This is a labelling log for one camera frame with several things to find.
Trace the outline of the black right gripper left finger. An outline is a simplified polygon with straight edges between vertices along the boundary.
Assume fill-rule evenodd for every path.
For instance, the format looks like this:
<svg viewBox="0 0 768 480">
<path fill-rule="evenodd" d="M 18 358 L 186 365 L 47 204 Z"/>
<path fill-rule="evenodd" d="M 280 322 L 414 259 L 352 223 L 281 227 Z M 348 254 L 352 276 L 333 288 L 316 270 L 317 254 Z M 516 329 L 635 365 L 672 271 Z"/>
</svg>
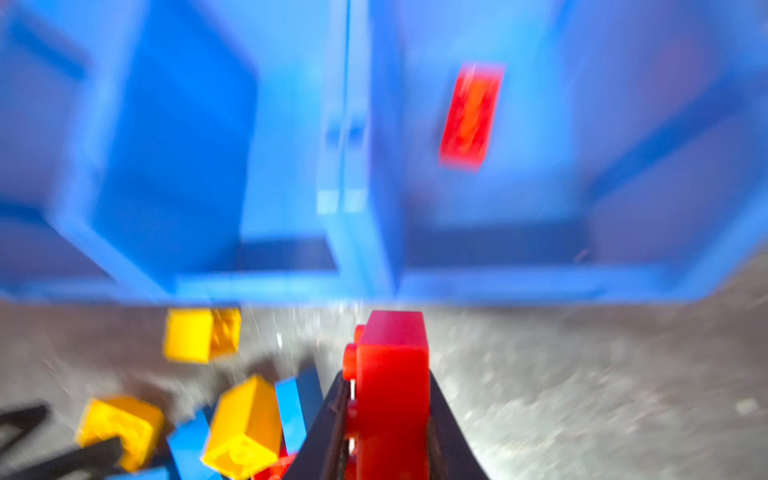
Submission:
<svg viewBox="0 0 768 480">
<path fill-rule="evenodd" d="M 339 371 L 283 480 L 345 479 L 349 458 L 346 424 L 350 399 L 350 382 Z"/>
</svg>

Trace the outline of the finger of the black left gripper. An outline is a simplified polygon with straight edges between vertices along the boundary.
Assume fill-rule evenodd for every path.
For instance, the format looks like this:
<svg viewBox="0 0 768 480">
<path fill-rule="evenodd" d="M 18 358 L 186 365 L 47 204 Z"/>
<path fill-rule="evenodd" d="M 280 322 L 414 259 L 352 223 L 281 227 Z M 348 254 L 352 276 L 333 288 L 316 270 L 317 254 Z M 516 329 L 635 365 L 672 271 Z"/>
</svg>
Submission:
<svg viewBox="0 0 768 480">
<path fill-rule="evenodd" d="M 87 474 L 89 479 L 105 479 L 121 471 L 119 461 L 122 455 L 122 441 L 114 437 L 70 450 L 58 457 L 4 475 L 2 479 L 62 479 L 75 472 Z"/>
<path fill-rule="evenodd" d="M 34 404 L 1 410 L 1 443 L 13 444 L 31 433 L 47 418 L 47 404 Z"/>
</svg>

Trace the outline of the red lego brick long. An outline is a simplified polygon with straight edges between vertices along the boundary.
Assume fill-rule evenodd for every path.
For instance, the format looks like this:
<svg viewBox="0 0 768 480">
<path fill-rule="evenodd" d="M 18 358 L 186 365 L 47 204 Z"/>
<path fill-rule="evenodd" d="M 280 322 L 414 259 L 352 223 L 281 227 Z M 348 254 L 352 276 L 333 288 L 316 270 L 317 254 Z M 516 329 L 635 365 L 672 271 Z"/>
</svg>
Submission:
<svg viewBox="0 0 768 480">
<path fill-rule="evenodd" d="M 504 73 L 500 65 L 467 64 L 459 70 L 440 142 L 443 164 L 482 166 Z"/>
</svg>

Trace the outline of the yellow lego brick pile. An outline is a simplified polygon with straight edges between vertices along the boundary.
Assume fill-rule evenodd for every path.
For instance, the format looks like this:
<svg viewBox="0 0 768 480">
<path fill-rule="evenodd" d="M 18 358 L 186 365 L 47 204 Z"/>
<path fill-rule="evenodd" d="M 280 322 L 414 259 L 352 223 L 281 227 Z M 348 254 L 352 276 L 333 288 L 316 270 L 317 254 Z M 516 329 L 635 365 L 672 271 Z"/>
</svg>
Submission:
<svg viewBox="0 0 768 480">
<path fill-rule="evenodd" d="M 254 375 L 222 394 L 201 461 L 230 479 L 250 479 L 276 463 L 282 425 L 275 388 Z"/>
</svg>

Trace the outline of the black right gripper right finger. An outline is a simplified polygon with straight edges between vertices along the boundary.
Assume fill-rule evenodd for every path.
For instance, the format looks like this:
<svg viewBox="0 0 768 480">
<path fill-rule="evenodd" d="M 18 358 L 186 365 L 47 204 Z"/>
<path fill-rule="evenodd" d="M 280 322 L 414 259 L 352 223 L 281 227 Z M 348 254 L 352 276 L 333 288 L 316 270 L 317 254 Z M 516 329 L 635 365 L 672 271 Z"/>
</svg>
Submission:
<svg viewBox="0 0 768 480">
<path fill-rule="evenodd" d="M 433 373 L 430 373 L 427 455 L 430 479 L 489 479 L 472 452 Z"/>
</svg>

